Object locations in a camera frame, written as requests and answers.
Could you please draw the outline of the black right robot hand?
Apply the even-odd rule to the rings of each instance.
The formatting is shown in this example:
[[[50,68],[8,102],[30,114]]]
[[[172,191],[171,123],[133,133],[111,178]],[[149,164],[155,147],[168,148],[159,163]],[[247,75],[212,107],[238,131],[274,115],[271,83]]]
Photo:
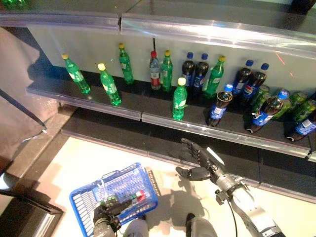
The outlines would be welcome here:
[[[194,158],[200,167],[191,169],[183,169],[176,167],[177,173],[190,181],[203,181],[210,180],[212,183],[216,183],[219,177],[225,174],[224,165],[216,159],[214,155],[202,148],[199,144],[186,139],[181,139],[182,151]]]

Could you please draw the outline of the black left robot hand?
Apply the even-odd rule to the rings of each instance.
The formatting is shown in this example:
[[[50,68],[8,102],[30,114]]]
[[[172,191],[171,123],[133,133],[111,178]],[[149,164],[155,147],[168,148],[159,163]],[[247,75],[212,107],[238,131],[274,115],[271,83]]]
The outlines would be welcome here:
[[[121,214],[125,209],[130,207],[132,204],[132,199],[119,202],[116,199],[109,199],[106,201],[101,201],[97,207],[94,209],[93,223],[96,225],[97,221],[105,219],[106,221],[111,221],[114,217]]]

